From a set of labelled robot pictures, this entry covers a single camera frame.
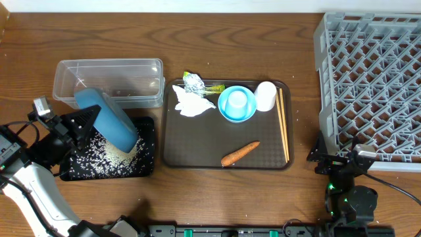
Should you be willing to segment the white napkin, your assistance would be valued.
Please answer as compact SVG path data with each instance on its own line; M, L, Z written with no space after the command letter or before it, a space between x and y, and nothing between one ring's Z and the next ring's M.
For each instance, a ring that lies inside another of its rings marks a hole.
M208 99L201 97L193 92L186 92L179 86L173 86L172 89L176 93L178 104L175 110L185 117L195 117L208 109L215 109L214 103Z

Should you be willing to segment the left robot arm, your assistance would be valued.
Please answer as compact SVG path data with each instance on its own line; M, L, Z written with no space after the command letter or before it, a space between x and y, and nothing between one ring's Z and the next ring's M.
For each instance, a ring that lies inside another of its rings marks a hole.
M109 226L81 220L62 197L50 171L69 155L82 154L96 122L111 123L105 112L113 108L92 105L57 116L34 108L23 124L41 123L49 134L28 146L8 124L1 126L1 193L19 206L35 236L141 236L144 232L125 216Z

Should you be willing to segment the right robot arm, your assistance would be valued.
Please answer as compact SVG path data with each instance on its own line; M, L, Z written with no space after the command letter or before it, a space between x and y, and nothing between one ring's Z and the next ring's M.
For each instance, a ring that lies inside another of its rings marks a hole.
M307 161L317 163L316 174L326 175L329 182L325 191L325 208L336 226L363 226L374 220L377 192L366 186L357 186L355 178L367 173L376 160L376 152L355 137L351 151L344 156L330 155L319 132Z

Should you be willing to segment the orange carrot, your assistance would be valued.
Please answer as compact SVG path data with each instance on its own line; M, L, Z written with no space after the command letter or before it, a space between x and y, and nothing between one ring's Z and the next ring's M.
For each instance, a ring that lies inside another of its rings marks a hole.
M259 141L251 142L246 146L240 148L237 151L234 151L221 159L221 165L227 167L233 165L238 160L242 159L244 156L249 154L252 150L256 149L260 145Z

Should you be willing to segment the dark blue plate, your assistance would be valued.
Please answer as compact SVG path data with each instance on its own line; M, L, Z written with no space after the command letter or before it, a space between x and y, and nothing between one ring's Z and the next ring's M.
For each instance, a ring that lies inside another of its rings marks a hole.
M76 92L74 98L80 109L100 106L93 123L95 129L120 151L131 152L138 139L137 129L113 98L98 88L85 88Z

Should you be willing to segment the foil wrapper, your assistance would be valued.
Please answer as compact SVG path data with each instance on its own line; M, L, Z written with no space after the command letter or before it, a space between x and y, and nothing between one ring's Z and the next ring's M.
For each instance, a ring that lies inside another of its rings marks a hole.
M183 74L184 90L200 97L205 96L205 84L198 74L185 71Z

